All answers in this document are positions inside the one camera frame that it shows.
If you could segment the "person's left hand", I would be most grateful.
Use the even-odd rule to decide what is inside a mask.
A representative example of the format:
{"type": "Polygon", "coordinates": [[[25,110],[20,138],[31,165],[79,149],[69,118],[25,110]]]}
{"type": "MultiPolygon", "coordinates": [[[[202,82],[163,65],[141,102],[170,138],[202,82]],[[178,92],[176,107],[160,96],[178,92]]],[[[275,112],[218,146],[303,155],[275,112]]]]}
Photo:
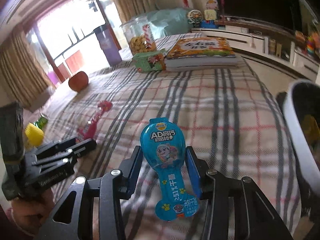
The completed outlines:
{"type": "Polygon", "coordinates": [[[11,216],[22,231],[30,236],[35,236],[53,207],[53,192],[49,188],[39,195],[39,198],[32,200],[16,198],[12,200],[11,216]]]}

